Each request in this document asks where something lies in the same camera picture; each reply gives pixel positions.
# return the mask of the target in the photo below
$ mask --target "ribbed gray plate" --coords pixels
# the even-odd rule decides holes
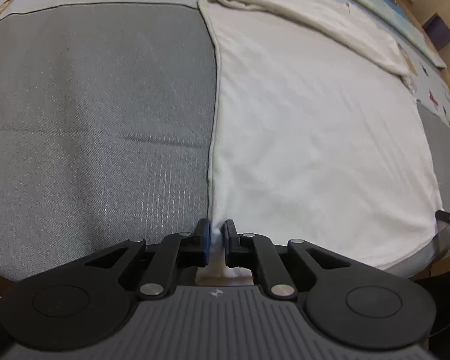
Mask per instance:
[[[164,300],[142,302],[108,340],[72,352],[13,346],[3,360],[30,359],[433,359],[419,346],[363,352],[315,332],[294,303],[266,298],[258,287],[177,287]]]

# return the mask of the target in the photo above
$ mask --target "white sheet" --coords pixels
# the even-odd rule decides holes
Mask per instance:
[[[282,17],[207,0],[199,8],[218,66],[215,240],[233,218],[239,232],[276,244],[303,238],[382,269],[425,246],[442,202],[415,100],[399,78]]]

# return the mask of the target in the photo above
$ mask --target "logo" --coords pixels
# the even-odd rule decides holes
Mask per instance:
[[[221,289],[214,289],[213,291],[210,291],[210,295],[213,295],[214,297],[218,298],[219,296],[222,296],[224,292]]]

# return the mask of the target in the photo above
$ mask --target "gray fabric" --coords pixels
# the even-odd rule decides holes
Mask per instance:
[[[58,7],[0,21],[0,275],[207,215],[215,58],[199,12]]]
[[[422,119],[425,135],[433,159],[433,169],[439,183],[444,210],[450,212],[450,129],[418,103],[418,113]],[[443,257],[450,250],[450,227],[440,232],[422,250],[408,259],[388,269],[390,273],[403,277],[415,275],[430,263]]]

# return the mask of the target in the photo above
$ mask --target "white cloth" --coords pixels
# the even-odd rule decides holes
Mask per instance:
[[[390,73],[409,76],[395,39],[351,3],[333,0],[218,0],[222,5],[264,10],[315,28]]]
[[[442,202],[415,99],[382,69],[405,64],[391,58],[396,45],[384,48],[386,37],[366,33],[376,32],[371,26],[349,31],[373,50],[361,53],[366,59],[297,16],[208,0],[199,8],[218,68],[209,163],[215,252],[229,218],[239,233],[282,245],[306,239],[382,269],[425,246]],[[347,17],[328,21],[329,33],[334,23],[346,33]],[[215,260],[209,275],[243,274]]]

